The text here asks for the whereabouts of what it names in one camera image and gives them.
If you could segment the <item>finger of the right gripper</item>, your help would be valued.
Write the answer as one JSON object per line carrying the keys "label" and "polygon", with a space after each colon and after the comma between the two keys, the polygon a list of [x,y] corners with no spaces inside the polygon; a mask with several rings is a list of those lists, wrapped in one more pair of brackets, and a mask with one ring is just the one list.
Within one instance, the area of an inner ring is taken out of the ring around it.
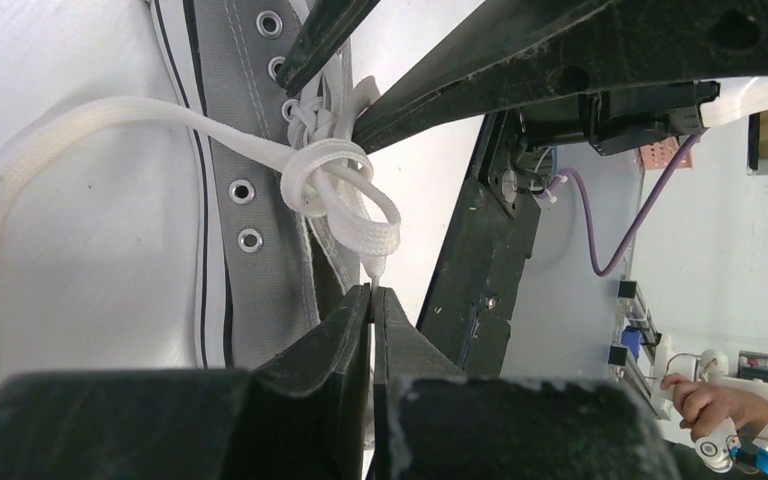
{"label": "finger of the right gripper", "polygon": [[486,1],[358,119],[375,152],[576,94],[768,76],[768,1]]}
{"label": "finger of the right gripper", "polygon": [[378,4],[379,0],[319,1],[285,56],[277,83],[290,97],[298,95]]}

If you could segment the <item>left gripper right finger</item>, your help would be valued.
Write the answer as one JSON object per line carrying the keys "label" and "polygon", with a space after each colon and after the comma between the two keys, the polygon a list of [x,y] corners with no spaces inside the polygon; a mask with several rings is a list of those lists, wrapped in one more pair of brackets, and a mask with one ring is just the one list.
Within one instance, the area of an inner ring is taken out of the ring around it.
{"label": "left gripper right finger", "polygon": [[376,289],[375,479],[676,479],[643,401],[605,380],[470,377]]}

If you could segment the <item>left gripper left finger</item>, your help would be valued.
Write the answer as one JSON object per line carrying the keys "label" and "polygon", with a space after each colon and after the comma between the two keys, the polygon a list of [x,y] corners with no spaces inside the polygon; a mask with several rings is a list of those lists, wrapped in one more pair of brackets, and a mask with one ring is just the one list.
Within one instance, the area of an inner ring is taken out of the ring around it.
{"label": "left gripper left finger", "polygon": [[0,386],[0,479],[357,479],[371,293],[261,367],[36,372]]}

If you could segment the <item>grey canvas sneaker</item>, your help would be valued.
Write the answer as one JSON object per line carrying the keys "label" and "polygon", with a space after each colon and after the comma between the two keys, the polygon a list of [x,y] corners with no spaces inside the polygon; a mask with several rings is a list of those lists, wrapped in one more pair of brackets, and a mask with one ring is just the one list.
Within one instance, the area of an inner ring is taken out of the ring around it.
{"label": "grey canvas sneaker", "polygon": [[379,277],[400,216],[341,47],[276,80],[313,1],[0,1],[0,385],[242,367]]}

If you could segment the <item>operator bare hand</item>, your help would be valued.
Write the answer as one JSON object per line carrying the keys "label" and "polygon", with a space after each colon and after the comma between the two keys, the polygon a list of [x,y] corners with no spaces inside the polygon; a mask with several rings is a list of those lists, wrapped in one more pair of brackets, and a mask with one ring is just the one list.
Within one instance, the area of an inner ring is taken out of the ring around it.
{"label": "operator bare hand", "polygon": [[726,419],[736,430],[755,433],[768,423],[768,400],[752,392],[691,381],[680,374],[665,376],[660,387],[672,389],[673,405],[682,417],[680,427],[693,441],[710,435]]}

